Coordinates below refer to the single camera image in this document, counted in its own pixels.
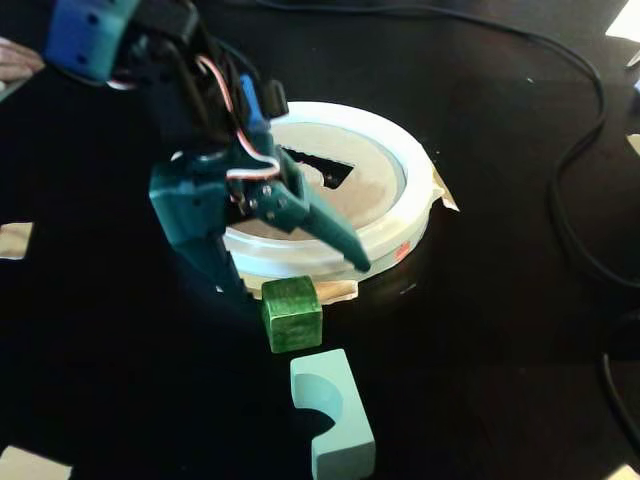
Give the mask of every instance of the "white wire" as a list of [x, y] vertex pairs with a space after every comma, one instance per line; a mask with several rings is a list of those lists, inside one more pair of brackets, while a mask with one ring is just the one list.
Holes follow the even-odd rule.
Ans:
[[[229, 93], [229, 88], [227, 87], [227, 83], [220, 69], [216, 66], [215, 63], [213, 63], [213, 61], [210, 58], [204, 55], [198, 55], [196, 57], [196, 60], [198, 61], [198, 64], [200, 65], [201, 68], [205, 68], [206, 70], [208, 70], [210, 73], [213, 74], [216, 81], [218, 82], [220, 91], [222, 92], [222, 98], [224, 100], [224, 104], [227, 108], [227, 111], [231, 115], [233, 115], [234, 114], [233, 101], [231, 100], [231, 94]], [[238, 141], [240, 142], [240, 145], [242, 146], [242, 148], [254, 160], [268, 163], [271, 165], [271, 167], [263, 168], [259, 170], [251, 170], [251, 169], [245, 169], [245, 168], [232, 168], [230, 170], [227, 170], [227, 179], [229, 180], [231, 179], [265, 180], [267, 178], [272, 178], [280, 175], [280, 162], [276, 158], [270, 155], [263, 155], [262, 153], [258, 152], [258, 150], [251, 144], [251, 142], [249, 141], [249, 139], [247, 138], [247, 136], [244, 134], [244, 132], [240, 127], [238, 127], [238, 129], [236, 130], [236, 137], [238, 138]]]

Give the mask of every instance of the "blue bracket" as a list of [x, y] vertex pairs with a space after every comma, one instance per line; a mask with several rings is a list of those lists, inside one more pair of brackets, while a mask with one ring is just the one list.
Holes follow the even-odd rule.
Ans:
[[83, 78], [106, 82], [140, 1], [58, 0], [46, 59]]

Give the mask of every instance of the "white paper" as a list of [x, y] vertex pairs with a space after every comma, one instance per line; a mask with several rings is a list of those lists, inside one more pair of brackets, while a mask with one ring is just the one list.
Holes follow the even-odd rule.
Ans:
[[640, 42], [640, 0], [629, 0], [606, 35]]

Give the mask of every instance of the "black cable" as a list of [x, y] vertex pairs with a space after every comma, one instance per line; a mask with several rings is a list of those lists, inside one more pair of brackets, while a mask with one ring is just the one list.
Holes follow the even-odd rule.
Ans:
[[242, 53], [240, 50], [238, 50], [234, 46], [228, 44], [224, 40], [220, 40], [219, 38], [216, 38], [216, 41], [220, 44], [223, 50], [225, 50], [228, 54], [235, 57], [236, 60], [238, 60], [240, 63], [244, 65], [244, 67], [249, 71], [249, 73], [251, 74], [251, 76], [254, 78], [256, 82], [260, 81], [260, 72], [258, 72], [258, 69], [256, 68], [256, 66], [253, 63], [251, 63], [249, 58], [244, 53]]
[[593, 84], [597, 101], [598, 110], [594, 124], [559, 158], [553, 167], [551, 179], [547, 189], [547, 201], [549, 204], [549, 212], [551, 224], [558, 236], [563, 248], [573, 256], [577, 257], [587, 268], [596, 273], [600, 278], [608, 280], [612, 283], [623, 287], [640, 288], [640, 282], [625, 278], [596, 258], [580, 239], [575, 229], [571, 225], [567, 210], [562, 200], [560, 184], [564, 172], [582, 153], [584, 153], [599, 137], [605, 122], [607, 101], [604, 85], [597, 68], [585, 57], [560, 43], [559, 41], [538, 33], [528, 32], [510, 25], [505, 25], [493, 20], [487, 20], [482, 17], [470, 15], [467, 13], [450, 10], [447, 8], [436, 7], [432, 5], [419, 4], [390, 4], [390, 5], [373, 5], [373, 6], [356, 6], [356, 5], [323, 5], [323, 4], [290, 4], [280, 3], [272, 0], [255, 0], [256, 4], [265, 8], [281, 10], [285, 12], [307, 12], [307, 13], [326, 13], [326, 14], [352, 14], [352, 15], [370, 15], [370, 14], [394, 14], [394, 13], [430, 13], [443, 17], [452, 18], [480, 27], [490, 28], [492, 30], [515, 35], [527, 40], [534, 41], [543, 47], [546, 47], [564, 60], [568, 61], [579, 69]]
[[638, 426], [627, 410], [627, 407], [616, 388], [615, 382], [613, 381], [613, 375], [611, 374], [611, 362], [607, 352], [603, 352], [600, 358], [600, 374], [602, 376], [604, 390], [611, 410], [613, 411], [620, 428], [622, 428], [622, 431], [627, 437], [627, 440], [636, 452], [636, 455], [640, 457], [640, 429], [638, 429]]

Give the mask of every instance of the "wooden block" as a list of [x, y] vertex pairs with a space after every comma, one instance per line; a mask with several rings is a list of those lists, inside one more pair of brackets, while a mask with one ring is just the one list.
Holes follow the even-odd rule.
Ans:
[[262, 318], [273, 353], [322, 343], [322, 306], [309, 277], [264, 283]]
[[296, 408], [318, 410], [335, 422], [311, 441], [314, 480], [356, 480], [373, 474], [375, 439], [344, 350], [292, 360], [291, 396]]
[[71, 468], [17, 448], [7, 448], [0, 457], [2, 480], [67, 480]]

